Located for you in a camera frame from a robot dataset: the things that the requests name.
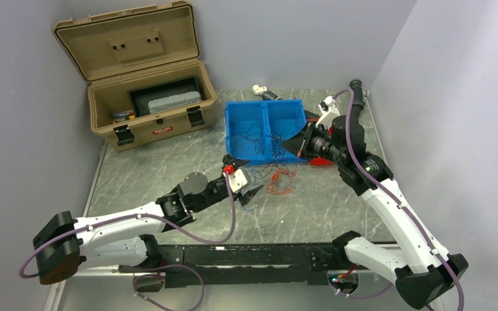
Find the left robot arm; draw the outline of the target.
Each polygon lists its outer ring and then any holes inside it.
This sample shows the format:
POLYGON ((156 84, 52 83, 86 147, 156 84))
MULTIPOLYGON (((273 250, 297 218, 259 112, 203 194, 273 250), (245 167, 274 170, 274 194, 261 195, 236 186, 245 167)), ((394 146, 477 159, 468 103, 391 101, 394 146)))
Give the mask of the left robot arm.
POLYGON ((247 160, 226 154, 222 171, 215 179, 201 172, 184 177, 168 193, 126 211, 75 218, 69 211, 55 214, 33 238, 37 272, 30 275, 23 264, 19 276, 38 278, 40 284, 61 282, 79 270, 122 265, 151 272, 165 265, 156 236, 177 230, 205 244, 223 244, 226 237, 212 241, 184 229, 199 213, 223 200, 245 206, 261 190, 245 169, 247 160))

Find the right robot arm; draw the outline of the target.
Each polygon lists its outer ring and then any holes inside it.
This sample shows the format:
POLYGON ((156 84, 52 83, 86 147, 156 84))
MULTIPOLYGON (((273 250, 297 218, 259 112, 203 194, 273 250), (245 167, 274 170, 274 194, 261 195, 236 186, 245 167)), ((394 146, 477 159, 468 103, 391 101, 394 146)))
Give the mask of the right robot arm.
POLYGON ((377 213, 401 250, 396 255, 348 231, 332 241, 331 260, 336 267, 356 264, 372 270, 416 310, 430 308, 434 300, 456 288, 458 309, 463 309, 460 278, 469 267, 466 258, 435 240, 415 215, 388 165, 367 151, 359 121, 336 117, 329 130, 308 122, 282 147, 300 159, 321 158, 336 165, 342 181, 377 213))

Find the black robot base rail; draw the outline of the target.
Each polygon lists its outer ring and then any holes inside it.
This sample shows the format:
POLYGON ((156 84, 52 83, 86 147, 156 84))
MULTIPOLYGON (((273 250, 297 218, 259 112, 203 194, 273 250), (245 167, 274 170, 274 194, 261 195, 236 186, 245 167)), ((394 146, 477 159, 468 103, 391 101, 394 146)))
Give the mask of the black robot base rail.
POLYGON ((162 268, 135 268, 120 265, 121 274, 155 273, 165 288, 186 286, 305 283, 341 285, 354 290, 367 271, 337 261, 330 243, 161 245, 162 268))

